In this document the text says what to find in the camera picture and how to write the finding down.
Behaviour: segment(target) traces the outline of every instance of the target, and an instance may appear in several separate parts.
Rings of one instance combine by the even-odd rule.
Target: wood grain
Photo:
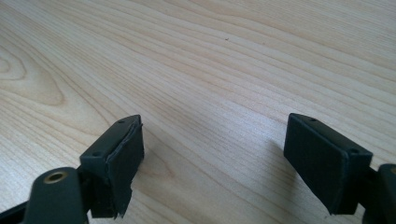
[[[396,162],[394,1],[1,1],[0,211],[140,114],[124,219],[361,223],[329,216],[283,158],[288,114]]]

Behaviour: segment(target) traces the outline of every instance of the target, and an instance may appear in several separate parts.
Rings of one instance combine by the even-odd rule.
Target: light wood tabletop
[[[396,2],[1,1],[0,212],[140,114],[124,219],[361,223],[283,157],[289,113],[396,162]]]

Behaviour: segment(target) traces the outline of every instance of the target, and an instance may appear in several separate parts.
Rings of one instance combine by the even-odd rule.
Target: wooden table
[[[0,211],[133,114],[129,209],[92,223],[361,223],[283,157],[291,112],[396,162],[394,1],[2,1],[0,78]]]

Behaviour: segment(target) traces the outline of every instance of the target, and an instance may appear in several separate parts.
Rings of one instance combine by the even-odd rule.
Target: wood grain swirl
[[[361,223],[283,158],[287,117],[396,162],[395,21],[387,0],[2,1],[0,211],[140,114],[129,210],[92,223]]]

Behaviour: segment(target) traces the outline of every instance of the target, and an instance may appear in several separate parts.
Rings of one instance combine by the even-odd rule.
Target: screw hole
[[[352,148],[349,151],[350,151],[350,153],[353,153],[353,154],[358,154],[359,153],[359,151],[356,148]]]
[[[44,179],[44,183],[46,184],[54,184],[57,183],[67,177],[67,172],[60,171],[60,172],[54,172],[50,175],[47,175],[46,178]]]

